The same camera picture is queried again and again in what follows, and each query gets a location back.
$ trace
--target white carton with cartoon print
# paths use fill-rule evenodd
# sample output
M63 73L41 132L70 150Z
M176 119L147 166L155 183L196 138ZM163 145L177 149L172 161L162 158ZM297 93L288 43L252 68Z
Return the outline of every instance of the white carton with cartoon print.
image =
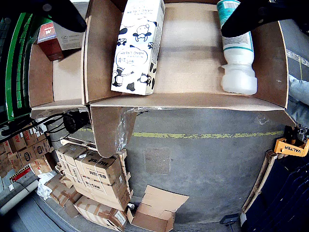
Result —
M118 36L111 90L153 93L164 13L163 0L128 0Z

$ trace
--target plastic bottle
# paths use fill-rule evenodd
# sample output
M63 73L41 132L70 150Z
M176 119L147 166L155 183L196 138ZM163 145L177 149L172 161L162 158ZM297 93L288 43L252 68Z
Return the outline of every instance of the plastic bottle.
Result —
M227 21L234 10L239 6L237 0L221 0L217 4L220 26ZM252 95L257 92L257 78L252 69L254 51L251 33L227 38L222 37L224 57L227 61L222 67L225 75L221 86L224 91Z

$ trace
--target orange pallet jack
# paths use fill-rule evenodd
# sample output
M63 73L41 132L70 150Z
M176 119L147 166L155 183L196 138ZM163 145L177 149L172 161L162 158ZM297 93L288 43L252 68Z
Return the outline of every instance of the orange pallet jack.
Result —
M304 157L309 150L309 130L285 127L284 138L277 139L275 153Z

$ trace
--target yellow floor line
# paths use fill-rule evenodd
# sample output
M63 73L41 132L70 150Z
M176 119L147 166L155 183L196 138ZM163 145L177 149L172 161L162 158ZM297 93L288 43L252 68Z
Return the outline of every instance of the yellow floor line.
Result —
M223 139L223 138L250 138L250 137L263 137L271 135L283 135L282 130L270 132L257 132L257 133L236 133L236 134L171 134L171 133L147 133L147 132L134 132L133 137L143 138L169 138L169 139Z

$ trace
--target open cardboard box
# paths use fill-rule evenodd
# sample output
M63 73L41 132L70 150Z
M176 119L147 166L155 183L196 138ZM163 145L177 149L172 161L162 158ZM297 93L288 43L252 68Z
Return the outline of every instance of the open cardboard box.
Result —
M176 211L188 199L188 196L147 185L135 215L128 209L127 219L132 225L149 231L169 232L174 227Z
M226 61L217 1L170 2L176 1L165 1L154 94L119 95L110 91L121 10L126 1L91 0L81 51L62 61L54 61L53 65L36 51L34 45L29 71L33 114L39 116L41 112L56 113L90 104L96 145L104 157L110 157L116 151L114 132L122 107L256 111L282 124L294 125L285 112L288 64L279 22L252 31L253 69L258 79L258 91L253 96L240 96L224 92L220 86L224 75L221 66Z

